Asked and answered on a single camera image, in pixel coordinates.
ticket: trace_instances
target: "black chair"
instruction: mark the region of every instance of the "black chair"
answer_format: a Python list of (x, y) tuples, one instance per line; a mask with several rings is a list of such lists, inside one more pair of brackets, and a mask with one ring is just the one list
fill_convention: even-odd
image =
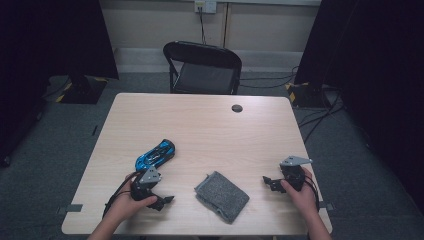
[[(163, 53), (169, 63), (171, 93), (237, 94), (242, 63), (234, 52), (216, 46), (175, 41), (166, 44)], [(179, 72), (174, 62), (183, 63)]]

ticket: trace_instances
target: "gray cloth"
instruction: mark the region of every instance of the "gray cloth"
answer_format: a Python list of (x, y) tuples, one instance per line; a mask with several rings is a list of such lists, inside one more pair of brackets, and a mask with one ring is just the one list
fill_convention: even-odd
[(227, 223), (233, 223), (249, 196), (215, 171), (196, 188), (196, 198), (206, 207), (219, 214)]

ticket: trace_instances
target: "wooden table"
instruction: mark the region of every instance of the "wooden table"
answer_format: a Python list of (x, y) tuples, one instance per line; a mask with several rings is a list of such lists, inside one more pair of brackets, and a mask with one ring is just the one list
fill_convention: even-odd
[[(238, 104), (243, 111), (236, 113)], [(175, 196), (162, 211), (144, 208), (122, 223), (116, 234), (129, 235), (297, 235), (307, 232), (287, 194), (271, 192), (262, 176), (282, 178), (279, 162), (305, 157), (299, 128), (288, 99), (282, 97), (121, 93), (117, 95), (72, 204), (65, 234), (90, 234), (104, 204), (135, 170), (140, 155), (171, 140), (173, 159), (158, 171), (159, 196)], [(250, 200), (233, 224), (227, 224), (195, 197), (194, 187), (218, 171)], [(327, 211), (320, 210), (329, 231)]]

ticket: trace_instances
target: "black wire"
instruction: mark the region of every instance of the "black wire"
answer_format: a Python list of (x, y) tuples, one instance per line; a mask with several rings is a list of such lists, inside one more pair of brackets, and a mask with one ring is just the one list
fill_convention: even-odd
[(274, 80), (274, 79), (286, 79), (296, 76), (296, 73), (294, 73), (294, 70), (296, 68), (299, 68), (299, 66), (293, 67), (291, 75), (285, 76), (285, 77), (271, 77), (271, 78), (241, 78), (240, 80)]
[(206, 45), (205, 30), (203, 29), (203, 8), (198, 7), (197, 10), (199, 11), (200, 25), (202, 25), (202, 43)]
[(304, 116), (303, 118), (302, 118), (302, 121), (300, 121), (299, 123), (298, 123), (298, 125), (302, 125), (302, 123), (308, 118), (308, 117), (311, 117), (312, 115), (315, 115), (315, 114), (319, 114), (319, 113), (323, 113), (323, 112), (325, 112), (325, 109), (324, 110), (316, 110), (315, 112), (313, 112), (313, 113), (310, 113), (310, 114), (308, 114), (308, 115), (306, 115), (306, 116)]
[(66, 79), (66, 81), (58, 88), (58, 89), (56, 89), (56, 90), (54, 90), (53, 92), (51, 92), (51, 93), (46, 93), (46, 95), (44, 95), (44, 96), (42, 96), (42, 98), (46, 98), (46, 97), (50, 97), (51, 95), (53, 95), (53, 94), (55, 94), (55, 93), (57, 93), (59, 90), (61, 90), (61, 89), (63, 89), (65, 86), (66, 86), (66, 84), (69, 82), (69, 76), (68, 76), (68, 78)]
[(106, 215), (106, 213), (109, 211), (110, 207), (112, 206), (113, 202), (115, 201), (116, 197), (118, 197), (121, 193), (119, 193), (119, 191), (121, 191), (122, 187), (124, 187), (124, 185), (130, 180), (132, 179), (135, 175), (139, 174), (141, 171), (137, 171), (137, 172), (133, 172), (131, 173), (123, 182), (122, 184), (118, 187), (118, 189), (115, 191), (115, 193), (109, 198), (109, 201), (105, 204), (105, 210), (103, 211), (103, 216), (102, 218), (104, 218), (104, 216)]
[(256, 86), (248, 86), (248, 85), (242, 85), (242, 84), (240, 84), (239, 86), (240, 86), (240, 87), (247, 87), (247, 88), (276, 88), (276, 87), (284, 86), (285, 84), (287, 84), (288, 82), (290, 82), (290, 81), (292, 80), (293, 76), (295, 76), (295, 75), (296, 75), (296, 74), (294, 74), (294, 75), (290, 75), (290, 76), (287, 76), (287, 77), (283, 77), (283, 78), (275, 78), (275, 79), (290, 78), (290, 79), (289, 79), (289, 80), (287, 80), (286, 82), (281, 83), (281, 84), (278, 84), (278, 85), (275, 85), (275, 86), (268, 86), (268, 87), (256, 87)]
[(335, 111), (335, 112), (331, 112), (331, 110), (333, 110), (333, 108), (334, 108), (334, 107), (336, 106), (336, 104), (337, 104), (337, 100), (338, 100), (338, 99), (339, 99), (339, 97), (340, 97), (340, 93), (341, 93), (341, 92), (339, 92), (339, 93), (337, 94), (336, 99), (334, 100), (333, 104), (331, 104), (331, 106), (330, 106), (330, 108), (328, 109), (327, 113), (326, 113), (326, 114), (324, 114), (324, 116), (321, 116), (321, 117), (319, 117), (319, 118), (317, 118), (317, 119), (316, 119), (316, 120), (318, 120), (318, 122), (315, 124), (315, 126), (312, 128), (312, 130), (311, 130), (311, 131), (309, 131), (308, 135), (306, 135), (305, 139), (303, 140), (303, 143), (306, 143), (306, 142), (308, 141), (309, 137), (312, 135), (312, 133), (315, 131), (315, 129), (318, 127), (318, 125), (322, 122), (322, 120), (324, 120), (324, 118), (326, 118), (327, 116), (330, 116), (331, 114), (334, 114), (335, 112), (340, 111), (340, 109), (342, 109), (342, 108), (343, 108), (343, 106), (342, 106), (342, 108), (338, 109), (337, 111)]
[(312, 191), (314, 192), (314, 195), (315, 195), (315, 206), (317, 207), (317, 211), (319, 211), (319, 196), (318, 196), (318, 190), (316, 189), (316, 188), (314, 188), (314, 186), (315, 186), (315, 183), (314, 183), (314, 185), (312, 185), (312, 183), (310, 183), (310, 182), (308, 182), (308, 181), (306, 181), (305, 180), (305, 183), (306, 183), (306, 185), (307, 186), (309, 186), (311, 189), (312, 189)]

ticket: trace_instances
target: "gray carpet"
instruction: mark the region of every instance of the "gray carpet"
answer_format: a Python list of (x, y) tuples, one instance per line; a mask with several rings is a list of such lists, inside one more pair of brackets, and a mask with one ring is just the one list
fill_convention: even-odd
[[(287, 75), (243, 73), (242, 78)], [(107, 84), (97, 105), (55, 103), (60, 92), (46, 98), (43, 117), (11, 155), (12, 165), (0, 169), (0, 239), (85, 239), (61, 232), (65, 216), (57, 210), (71, 203), (114, 97), (120, 92), (169, 91), (167, 73), (122, 73), (120, 78)], [(47, 92), (65, 81), (66, 77), (52, 78)], [(263, 88), (283, 82), (243, 80), (239, 95), (287, 96), (283, 86)], [(328, 93), (330, 100), (335, 95)], [(339, 100), (335, 109), (341, 106)], [(294, 112), (299, 123), (323, 114), (316, 109)], [(313, 126), (301, 127), (304, 138)], [(335, 207), (329, 211), (334, 239), (424, 238), (423, 216), (390, 169), (368, 150), (361, 129), (344, 110), (325, 118), (308, 138), (306, 148), (315, 161), (322, 195)]]

